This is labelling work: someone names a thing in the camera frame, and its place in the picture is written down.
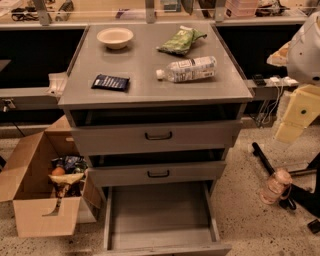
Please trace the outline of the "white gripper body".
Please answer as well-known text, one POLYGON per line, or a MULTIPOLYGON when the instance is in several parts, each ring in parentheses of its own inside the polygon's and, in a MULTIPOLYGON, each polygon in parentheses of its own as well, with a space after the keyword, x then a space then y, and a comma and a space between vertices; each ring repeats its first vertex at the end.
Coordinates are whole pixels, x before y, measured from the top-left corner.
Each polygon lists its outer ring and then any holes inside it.
POLYGON ((320 88, 314 85, 299 87, 290 95, 286 121, 307 128, 320 115, 320 88))

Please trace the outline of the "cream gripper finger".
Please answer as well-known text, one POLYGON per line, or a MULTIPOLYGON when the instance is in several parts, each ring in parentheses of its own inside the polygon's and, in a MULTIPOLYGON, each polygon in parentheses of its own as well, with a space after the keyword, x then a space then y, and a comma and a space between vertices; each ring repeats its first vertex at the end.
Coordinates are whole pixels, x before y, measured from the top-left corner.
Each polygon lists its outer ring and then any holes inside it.
POLYGON ((275 133, 275 139, 283 143, 293 143, 303 132, 304 128, 287 123, 281 123, 275 133))

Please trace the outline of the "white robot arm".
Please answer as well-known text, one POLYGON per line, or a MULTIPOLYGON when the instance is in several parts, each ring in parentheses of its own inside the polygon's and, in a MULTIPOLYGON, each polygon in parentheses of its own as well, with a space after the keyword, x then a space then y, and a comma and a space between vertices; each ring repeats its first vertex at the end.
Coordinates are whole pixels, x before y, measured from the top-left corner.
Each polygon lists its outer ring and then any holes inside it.
POLYGON ((311 14, 289 42, 287 73, 300 87, 289 95, 274 138, 291 144, 320 114, 320 12, 311 14))

